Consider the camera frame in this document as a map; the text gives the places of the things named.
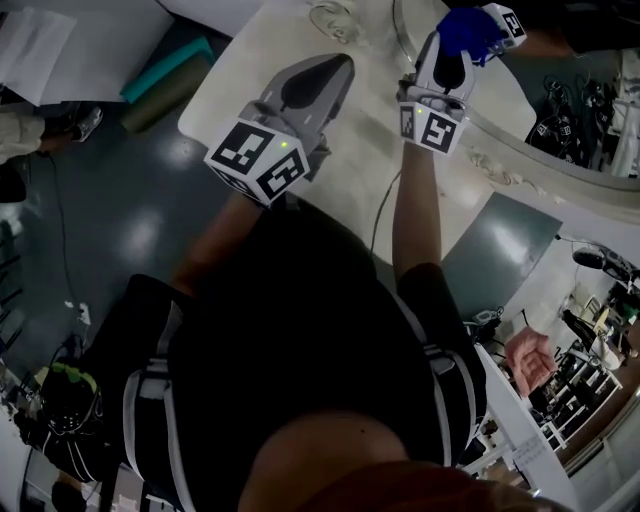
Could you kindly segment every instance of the white table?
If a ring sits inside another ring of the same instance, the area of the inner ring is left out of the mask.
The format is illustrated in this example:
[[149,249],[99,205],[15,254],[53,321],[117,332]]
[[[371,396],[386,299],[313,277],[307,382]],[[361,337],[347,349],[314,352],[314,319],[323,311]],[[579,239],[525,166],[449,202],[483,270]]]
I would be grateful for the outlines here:
[[[446,8],[439,0],[418,3],[409,2],[407,14],[423,22],[408,28],[416,40],[424,40]],[[220,124],[237,117],[248,101],[258,98],[278,71],[310,56],[348,53],[355,62],[356,77],[338,118],[326,130],[333,155],[313,183],[300,180],[292,192],[339,220],[368,245],[380,202],[402,158],[395,94],[398,80],[410,67],[397,45],[391,4],[391,0],[366,2],[361,21],[372,44],[360,46],[331,40],[300,10],[264,6],[218,59],[183,112],[180,131],[208,147]],[[509,107],[494,108],[505,98]],[[478,73],[470,103],[521,140],[535,121],[519,85],[497,59]],[[460,158],[468,161],[464,148],[458,153],[450,160],[436,157],[444,254],[492,192],[480,173],[468,171],[468,164],[451,165]],[[376,238],[376,253],[386,261],[391,261],[395,198],[395,193],[389,197]]]

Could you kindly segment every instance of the equipment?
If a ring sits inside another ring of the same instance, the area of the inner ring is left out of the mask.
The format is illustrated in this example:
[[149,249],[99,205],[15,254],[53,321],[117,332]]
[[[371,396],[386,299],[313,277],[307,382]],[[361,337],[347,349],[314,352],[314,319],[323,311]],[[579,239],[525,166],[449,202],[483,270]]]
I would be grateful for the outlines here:
[[425,42],[416,72],[400,82],[400,136],[450,155],[465,127],[465,108],[487,55],[503,53],[527,38],[515,13],[498,4],[453,9]]
[[602,270],[623,283],[628,292],[632,290],[634,281],[640,277],[640,270],[606,247],[578,249],[573,253],[573,261],[583,267]]
[[355,76],[345,54],[306,59],[273,77],[221,132],[204,161],[227,185],[269,206],[331,154],[324,128]]

